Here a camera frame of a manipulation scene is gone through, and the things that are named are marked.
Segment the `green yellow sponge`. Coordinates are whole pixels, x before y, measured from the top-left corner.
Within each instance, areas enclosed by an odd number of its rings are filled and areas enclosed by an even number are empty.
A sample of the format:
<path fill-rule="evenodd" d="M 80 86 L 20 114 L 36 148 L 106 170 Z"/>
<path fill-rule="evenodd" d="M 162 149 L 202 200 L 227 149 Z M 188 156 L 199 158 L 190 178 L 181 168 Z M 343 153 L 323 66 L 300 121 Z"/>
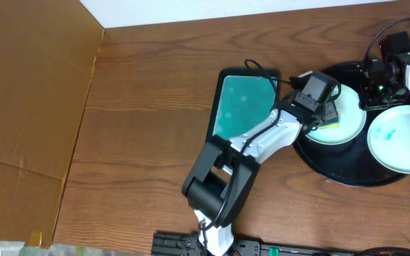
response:
<path fill-rule="evenodd" d="M 318 127 L 318 129 L 337 128 L 337 127 L 339 127 L 339 125 L 340 125 L 340 123 L 339 123 L 338 121 L 336 121 L 336 122 L 331 122 L 331 123 L 327 123 L 327 124 L 323 123 L 323 124 L 321 124 L 321 125 Z"/>

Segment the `mint plate top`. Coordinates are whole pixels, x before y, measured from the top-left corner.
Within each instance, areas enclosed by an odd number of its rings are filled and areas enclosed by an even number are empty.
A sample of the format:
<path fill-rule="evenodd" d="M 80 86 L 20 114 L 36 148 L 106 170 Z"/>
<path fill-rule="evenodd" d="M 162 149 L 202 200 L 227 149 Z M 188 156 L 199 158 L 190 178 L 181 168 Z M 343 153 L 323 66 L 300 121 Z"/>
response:
<path fill-rule="evenodd" d="M 337 145 L 354 139 L 363 129 L 367 113 L 359 108 L 359 95 L 342 85 L 340 96 L 334 101 L 338 113 L 337 128 L 317 129 L 306 135 L 319 144 Z"/>

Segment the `mint plate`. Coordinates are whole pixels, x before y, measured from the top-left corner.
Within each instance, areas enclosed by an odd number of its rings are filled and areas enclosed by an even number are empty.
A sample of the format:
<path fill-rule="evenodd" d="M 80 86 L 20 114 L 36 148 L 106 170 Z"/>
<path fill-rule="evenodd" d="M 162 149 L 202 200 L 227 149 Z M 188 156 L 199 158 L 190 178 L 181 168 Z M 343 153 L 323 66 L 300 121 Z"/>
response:
<path fill-rule="evenodd" d="M 338 113 L 337 128 L 317 129 L 306 135 L 319 144 L 337 145 L 354 139 L 363 129 L 367 113 L 359 108 L 359 95 L 342 85 L 340 96 L 334 101 Z"/>
<path fill-rule="evenodd" d="M 370 124 L 367 143 L 384 167 L 410 174 L 410 105 L 383 111 Z"/>

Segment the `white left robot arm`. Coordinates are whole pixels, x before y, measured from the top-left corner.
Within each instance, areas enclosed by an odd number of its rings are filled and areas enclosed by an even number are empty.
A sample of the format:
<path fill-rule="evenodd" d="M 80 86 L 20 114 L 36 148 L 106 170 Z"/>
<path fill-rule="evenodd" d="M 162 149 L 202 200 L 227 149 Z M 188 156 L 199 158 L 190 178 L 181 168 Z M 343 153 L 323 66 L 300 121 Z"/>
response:
<path fill-rule="evenodd" d="M 293 82 L 301 90 L 276 96 L 268 117 L 254 128 L 225 140 L 215 134 L 191 168 L 182 194 L 199 221 L 201 255 L 225 255 L 233 244 L 231 224 L 241 212 L 261 164 L 298 135 L 308 134 L 328 121 L 328 110 L 342 85 L 321 72 L 310 71 Z"/>

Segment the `green rectangular water tray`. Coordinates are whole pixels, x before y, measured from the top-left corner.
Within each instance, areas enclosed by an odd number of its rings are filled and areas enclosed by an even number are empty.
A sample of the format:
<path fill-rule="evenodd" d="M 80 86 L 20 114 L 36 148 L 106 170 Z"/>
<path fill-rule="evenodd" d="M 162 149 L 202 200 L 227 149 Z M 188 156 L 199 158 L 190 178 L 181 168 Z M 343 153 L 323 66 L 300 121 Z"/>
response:
<path fill-rule="evenodd" d="M 206 140 L 237 137 L 266 119 L 275 102 L 280 72 L 269 70 L 273 82 L 246 68 L 225 68 L 219 78 L 211 108 Z"/>

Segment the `black round tray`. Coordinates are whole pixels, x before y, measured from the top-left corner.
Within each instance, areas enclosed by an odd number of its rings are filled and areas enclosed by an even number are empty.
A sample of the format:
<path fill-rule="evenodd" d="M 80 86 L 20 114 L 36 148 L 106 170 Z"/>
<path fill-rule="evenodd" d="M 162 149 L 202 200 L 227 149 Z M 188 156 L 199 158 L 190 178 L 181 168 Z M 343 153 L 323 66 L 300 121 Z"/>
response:
<path fill-rule="evenodd" d="M 340 63 L 321 70 L 342 84 L 361 91 L 360 62 Z M 410 105 L 410 96 L 406 102 Z M 371 154 L 367 132 L 371 122 L 382 110 L 365 112 L 367 117 L 362 131 L 349 142 L 324 145 L 300 136 L 293 144 L 300 158 L 315 172 L 337 183 L 356 187 L 377 187 L 397 182 L 408 174 L 401 174 L 381 165 Z"/>

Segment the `brown cardboard panel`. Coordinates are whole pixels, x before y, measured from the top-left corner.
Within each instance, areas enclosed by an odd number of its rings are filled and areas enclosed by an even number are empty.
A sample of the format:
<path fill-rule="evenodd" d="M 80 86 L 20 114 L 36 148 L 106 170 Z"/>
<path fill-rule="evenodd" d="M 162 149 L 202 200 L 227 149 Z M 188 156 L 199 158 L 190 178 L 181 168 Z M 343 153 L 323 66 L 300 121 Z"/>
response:
<path fill-rule="evenodd" d="M 102 38 L 78 0 L 0 0 L 2 241 L 53 241 Z"/>

